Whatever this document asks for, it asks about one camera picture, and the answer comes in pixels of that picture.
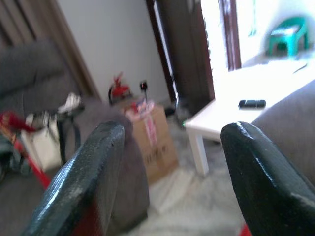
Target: marble floor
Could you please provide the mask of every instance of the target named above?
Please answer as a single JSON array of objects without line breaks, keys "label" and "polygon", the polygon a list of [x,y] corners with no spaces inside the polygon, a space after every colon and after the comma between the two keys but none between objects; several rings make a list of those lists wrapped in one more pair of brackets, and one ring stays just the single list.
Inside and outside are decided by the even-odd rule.
[{"label": "marble floor", "polygon": [[150,186],[148,219],[125,236],[237,236],[244,219],[221,145],[205,140],[210,171],[200,177],[186,131],[168,123],[180,166]]}]

